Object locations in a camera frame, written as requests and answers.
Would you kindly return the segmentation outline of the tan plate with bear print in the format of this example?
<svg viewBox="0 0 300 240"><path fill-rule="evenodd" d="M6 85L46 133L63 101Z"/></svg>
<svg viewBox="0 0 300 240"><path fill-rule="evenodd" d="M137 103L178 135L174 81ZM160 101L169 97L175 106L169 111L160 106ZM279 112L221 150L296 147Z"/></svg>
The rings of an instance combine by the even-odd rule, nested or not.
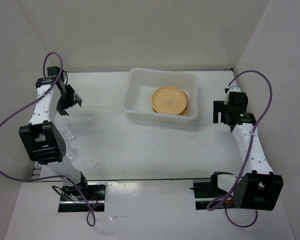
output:
<svg viewBox="0 0 300 240"><path fill-rule="evenodd" d="M152 109L160 114L179 115L187 105L183 91L174 86L164 86L154 91Z"/></svg>

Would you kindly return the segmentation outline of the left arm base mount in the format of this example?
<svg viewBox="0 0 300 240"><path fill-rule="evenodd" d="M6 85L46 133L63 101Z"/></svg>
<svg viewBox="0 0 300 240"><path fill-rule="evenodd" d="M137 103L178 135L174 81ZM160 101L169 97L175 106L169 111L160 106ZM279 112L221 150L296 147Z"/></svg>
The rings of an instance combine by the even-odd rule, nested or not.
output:
<svg viewBox="0 0 300 240"><path fill-rule="evenodd" d="M94 212L104 212L105 210L105 198L106 198L106 183L102 181L89 181L87 190L82 191L85 199L76 191L70 192L64 186L59 187L53 185L51 187L59 195L59 213L79 213L88 212L89 207Z"/></svg>

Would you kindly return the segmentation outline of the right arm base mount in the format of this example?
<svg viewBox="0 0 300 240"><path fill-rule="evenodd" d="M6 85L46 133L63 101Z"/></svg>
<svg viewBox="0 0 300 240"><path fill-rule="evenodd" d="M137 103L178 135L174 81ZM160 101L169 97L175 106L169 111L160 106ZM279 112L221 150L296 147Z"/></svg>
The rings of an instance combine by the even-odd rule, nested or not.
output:
<svg viewBox="0 0 300 240"><path fill-rule="evenodd" d="M235 180L235 177L213 175L210 178L194 179L190 190L193 191L196 210L206 210L213 199L227 195Z"/></svg>

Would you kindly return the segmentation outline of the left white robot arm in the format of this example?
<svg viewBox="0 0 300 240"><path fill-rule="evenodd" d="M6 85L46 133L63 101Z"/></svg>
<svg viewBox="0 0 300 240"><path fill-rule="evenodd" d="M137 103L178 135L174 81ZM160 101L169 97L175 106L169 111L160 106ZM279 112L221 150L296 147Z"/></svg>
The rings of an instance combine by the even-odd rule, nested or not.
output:
<svg viewBox="0 0 300 240"><path fill-rule="evenodd" d="M81 105L82 99L65 83L60 67L48 67L47 76L35 84L38 102L28 124L19 128L19 136L33 162L49 168L61 177L63 192L84 200L90 188L84 174L66 156L66 140L55 126L56 115L66 116L67 109Z"/></svg>

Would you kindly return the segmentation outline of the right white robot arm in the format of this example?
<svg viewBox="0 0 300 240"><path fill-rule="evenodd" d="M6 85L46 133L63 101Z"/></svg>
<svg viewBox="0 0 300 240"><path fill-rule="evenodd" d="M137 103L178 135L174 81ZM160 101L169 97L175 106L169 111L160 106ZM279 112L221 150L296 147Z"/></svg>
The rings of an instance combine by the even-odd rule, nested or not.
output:
<svg viewBox="0 0 300 240"><path fill-rule="evenodd" d="M230 128L242 158L242 174L216 171L211 175L210 193L230 194L238 209L272 211L284 185L281 175L274 173L264 154L252 113L247 112L248 97L239 87L227 87L224 101L214 101L213 122Z"/></svg>

